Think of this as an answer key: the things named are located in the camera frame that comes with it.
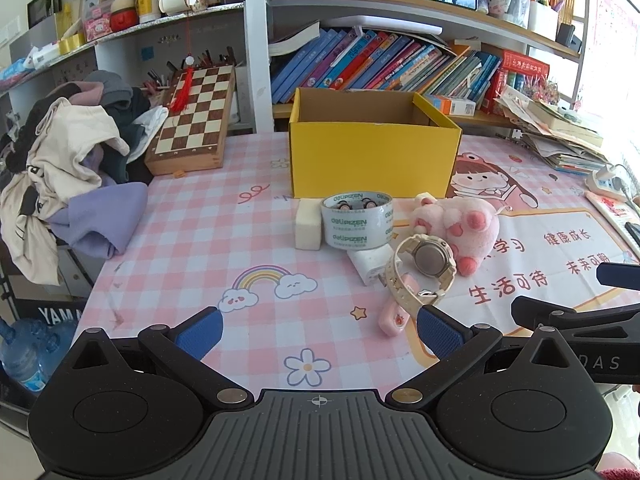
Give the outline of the small pink eraser case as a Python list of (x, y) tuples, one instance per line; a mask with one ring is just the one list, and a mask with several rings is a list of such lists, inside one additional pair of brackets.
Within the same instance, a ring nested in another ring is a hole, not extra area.
[(378, 315), (378, 327), (389, 337), (399, 336), (420, 306), (416, 299), (418, 282), (409, 273), (402, 274), (400, 281), (399, 287), (392, 283), (386, 285), (390, 299)]

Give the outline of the white charger plug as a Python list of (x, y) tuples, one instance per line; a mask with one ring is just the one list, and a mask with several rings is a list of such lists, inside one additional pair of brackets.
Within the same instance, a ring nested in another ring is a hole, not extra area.
[(373, 249), (349, 250), (347, 255), (360, 280), (369, 286), (384, 275), (386, 264), (393, 253), (390, 245), (386, 244)]

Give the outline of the pink plush pig toy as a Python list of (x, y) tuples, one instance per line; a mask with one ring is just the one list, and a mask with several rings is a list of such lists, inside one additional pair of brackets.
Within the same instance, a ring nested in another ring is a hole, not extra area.
[(477, 197), (438, 200), (428, 193), (414, 199), (413, 232), (442, 238), (452, 250), (458, 274), (473, 275), (494, 249), (500, 224), (496, 208)]

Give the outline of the clear packing tape roll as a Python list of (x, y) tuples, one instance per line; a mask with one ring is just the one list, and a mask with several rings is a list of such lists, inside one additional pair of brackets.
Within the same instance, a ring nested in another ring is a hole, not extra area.
[(369, 250), (390, 242), (393, 199), (380, 192), (349, 192), (320, 203), (326, 244), (341, 250)]

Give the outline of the white power strip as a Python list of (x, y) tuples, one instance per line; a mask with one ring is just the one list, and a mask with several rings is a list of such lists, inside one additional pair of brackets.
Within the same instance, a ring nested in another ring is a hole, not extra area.
[(619, 202), (632, 202), (639, 196), (634, 177), (620, 164), (605, 165), (591, 171), (586, 177), (586, 187), (594, 194)]

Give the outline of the pink checkered table mat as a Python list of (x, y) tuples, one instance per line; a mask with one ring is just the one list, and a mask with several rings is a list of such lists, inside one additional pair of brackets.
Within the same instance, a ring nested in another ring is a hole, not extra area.
[[(577, 310), (638, 300), (633, 290), (597, 280), (598, 263), (628, 261), (631, 252), (578, 179), (503, 140), (465, 136), (460, 148), (514, 177), (538, 205), (503, 211), (495, 249), (442, 300), (448, 314), (511, 335), (517, 296)], [(364, 284), (340, 250), (296, 248), (296, 210), (283, 133), (230, 140), (219, 170), (155, 179), (136, 234), (122, 256), (104, 264), (80, 327), (132, 337), (215, 307), (224, 334), (205, 361), (255, 392), (387, 391), (432, 365), (413, 325), (397, 337), (378, 327), (390, 298), (383, 285)]]

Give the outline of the stack of papers and books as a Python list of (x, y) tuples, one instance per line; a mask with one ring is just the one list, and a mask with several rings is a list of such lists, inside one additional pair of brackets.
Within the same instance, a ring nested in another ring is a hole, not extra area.
[(495, 104), (521, 131), (520, 139), (552, 168), (591, 174), (608, 164), (603, 139), (559, 114), (556, 107), (529, 99), (511, 87), (499, 93)]

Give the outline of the white foam block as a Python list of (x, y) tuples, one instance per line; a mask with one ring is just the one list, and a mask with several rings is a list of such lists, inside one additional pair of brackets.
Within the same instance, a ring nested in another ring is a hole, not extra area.
[(294, 224), (295, 248), (319, 250), (322, 244), (320, 198), (302, 198), (297, 206)]

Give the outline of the blue water bottle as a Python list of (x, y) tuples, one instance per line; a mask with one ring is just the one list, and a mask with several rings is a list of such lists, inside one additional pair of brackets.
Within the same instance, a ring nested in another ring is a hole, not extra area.
[(33, 318), (1, 320), (1, 366), (9, 378), (32, 393), (43, 390), (74, 338), (77, 324), (47, 326)]

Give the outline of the wooden chess board box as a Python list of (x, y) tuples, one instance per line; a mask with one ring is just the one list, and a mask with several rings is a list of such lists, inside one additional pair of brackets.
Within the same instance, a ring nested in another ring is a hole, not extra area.
[[(168, 110), (176, 87), (182, 86), (182, 74), (171, 87)], [(169, 112), (146, 150), (144, 162), (153, 176), (218, 169), (224, 164), (234, 90), (232, 65), (194, 68), (188, 104), (180, 114)]]

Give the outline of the pile of clothes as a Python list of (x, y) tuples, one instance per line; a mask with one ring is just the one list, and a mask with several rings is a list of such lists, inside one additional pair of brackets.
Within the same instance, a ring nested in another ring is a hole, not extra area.
[(148, 203), (148, 185), (127, 168), (141, 162), (168, 115), (106, 70), (35, 102), (1, 187), (1, 238), (25, 278), (61, 285), (60, 244), (102, 260), (126, 252)]

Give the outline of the yellow cardboard box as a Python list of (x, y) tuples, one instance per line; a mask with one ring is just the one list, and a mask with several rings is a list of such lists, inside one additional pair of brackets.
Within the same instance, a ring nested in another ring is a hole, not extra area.
[(417, 93), (298, 88), (288, 123), (293, 196), (443, 198), (461, 137), (461, 128)]

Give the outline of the orange white small carton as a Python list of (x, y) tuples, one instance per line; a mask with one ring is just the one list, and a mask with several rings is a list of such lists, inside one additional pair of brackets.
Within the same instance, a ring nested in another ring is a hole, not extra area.
[(476, 111), (476, 103), (468, 99), (448, 98), (448, 96), (425, 97), (442, 114), (454, 117), (473, 117)]

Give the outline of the red tassel ornament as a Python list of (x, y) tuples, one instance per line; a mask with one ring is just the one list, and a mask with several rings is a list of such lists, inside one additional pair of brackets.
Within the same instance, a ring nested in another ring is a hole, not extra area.
[(194, 57), (192, 55), (188, 55), (184, 60), (184, 66), (186, 66), (186, 70), (184, 71), (180, 79), (182, 86), (176, 87), (174, 97), (169, 103), (169, 111), (172, 114), (180, 114), (186, 107), (186, 104), (188, 104), (189, 94), (193, 81), (194, 64)]

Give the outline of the row of leaning books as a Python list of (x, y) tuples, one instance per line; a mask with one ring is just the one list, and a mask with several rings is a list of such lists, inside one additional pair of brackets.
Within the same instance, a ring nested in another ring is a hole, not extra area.
[(476, 39), (314, 23), (272, 44), (270, 55), (273, 104), (291, 103), (298, 88), (416, 92), (460, 102), (466, 114), (495, 114), (507, 88), (534, 102), (559, 99), (548, 64)]

